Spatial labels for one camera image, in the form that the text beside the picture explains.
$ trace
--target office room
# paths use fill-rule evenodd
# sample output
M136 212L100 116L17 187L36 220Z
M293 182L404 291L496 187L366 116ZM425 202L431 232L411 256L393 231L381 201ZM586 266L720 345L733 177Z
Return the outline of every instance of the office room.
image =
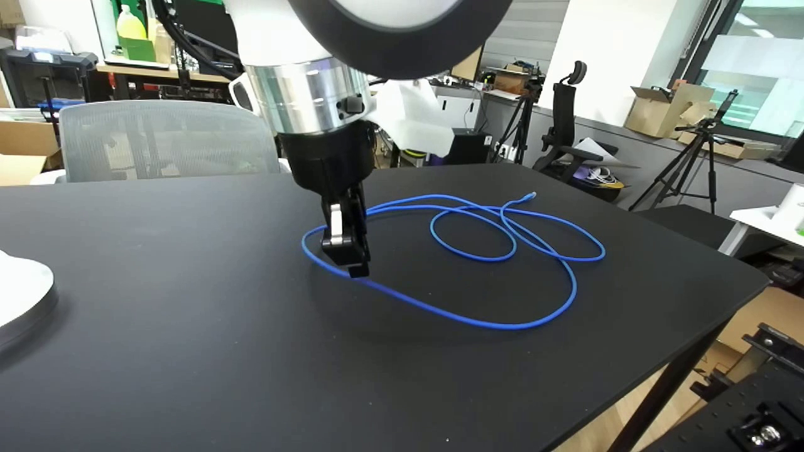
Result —
M804 0L0 0L0 448L804 448Z

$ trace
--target gray chair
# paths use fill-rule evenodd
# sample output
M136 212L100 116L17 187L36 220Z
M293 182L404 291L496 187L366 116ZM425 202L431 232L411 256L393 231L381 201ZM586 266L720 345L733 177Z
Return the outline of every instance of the gray chair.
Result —
M279 173L272 128L233 106L86 103L61 113L68 180Z

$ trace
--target blue rope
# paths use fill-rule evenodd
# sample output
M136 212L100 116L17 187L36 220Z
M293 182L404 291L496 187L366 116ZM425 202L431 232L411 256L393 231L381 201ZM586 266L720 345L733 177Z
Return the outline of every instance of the blue rope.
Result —
M465 325L475 325L475 329L489 329L489 332L527 332L527 329L538 329L545 325L551 320L556 320L557 315L563 315L577 299L577 275L573 271L570 263L595 263L606 259L606 245L586 229L580 229L577 224L561 217L561 215L551 215L542 211L526 211L518 207L523 202L536 201L536 193L527 193L523 198L507 201L502 205L479 205L475 201L460 198L460 195L449 195L449 193L425 193L425 195L410 195L410 198L396 198L396 201L386 201L386 202L377 202L366 211L369 217L375 215L386 215L386 212L421 212L421 211L434 211L434 215L430 217L430 236L434 237L434 244L440 244L444 250L467 259L467 261L477 261L477 263L506 263L511 261L521 244L526 244L527 247L545 254L551 259L556 259L561 263L561 269L565 271L568 281L570 281L570 293L568 299L551 314L539 315L539 318L529 318L529 320L487 320L487 318L475 318L475 315L465 315L449 309L440 309L434 303L428 303L416 295L410 295L404 291L396 291L386 284L379 284L375 279L351 279L356 284L364 284L379 293L386 293L394 301L401 301L408 306L421 309L428 314L465 324ZM453 245L449 240L444 240L436 231L440 220L448 215L465 215L465 217L475 217L487 224L489 229L501 231L507 237L507 250L497 254L497 256L482 256L482 254L469 254L465 247ZM539 220L551 220L551 224L561 224L576 232L580 232L586 240L590 240L599 250L590 256L568 256L561 254L557 247L553 247L545 237L539 237L536 231L529 231L527 225L518 224L516 217L539 217ZM308 237L325 232L325 225L317 225L311 231L307 231L302 236L302 250L325 271L350 279L350 274L338 266L335 266L331 261L325 261L318 254L313 254L308 247Z

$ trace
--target black tabletop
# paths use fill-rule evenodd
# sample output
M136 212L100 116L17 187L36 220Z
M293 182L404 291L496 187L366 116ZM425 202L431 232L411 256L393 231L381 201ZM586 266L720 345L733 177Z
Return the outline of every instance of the black tabletop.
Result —
M712 247L516 166L384 171L369 202L448 190L588 225L602 263L527 333L431 318L311 266L318 198L288 177L0 190L0 247L53 266L53 324L0 360L3 448L538 448L727 320L766 279ZM565 250L577 236L536 220ZM425 215L372 224L375 275L489 318L568 293L561 266L457 261ZM448 217L475 250L506 245Z

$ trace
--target camera tripod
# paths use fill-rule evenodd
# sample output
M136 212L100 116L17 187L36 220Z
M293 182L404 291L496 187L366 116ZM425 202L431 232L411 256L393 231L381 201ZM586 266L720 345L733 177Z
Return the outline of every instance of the camera tripod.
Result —
M649 207L656 207L661 201L674 198L674 195L690 195L690 198L708 198L708 212L713 212L713 205L719 201L719 195L717 195L719 182L717 182L717 166L713 166L713 128L720 124L720 121L729 113L735 96L738 93L732 91L713 118L704 118L700 123L697 123L690 128L675 128L675 129L697 132L697 138L654 177L654 182L630 202L629 211L635 211L651 195L654 198L651 198ZM708 158L705 193L686 193L689 176L690 176L704 144L708 151L708 155L705 155Z

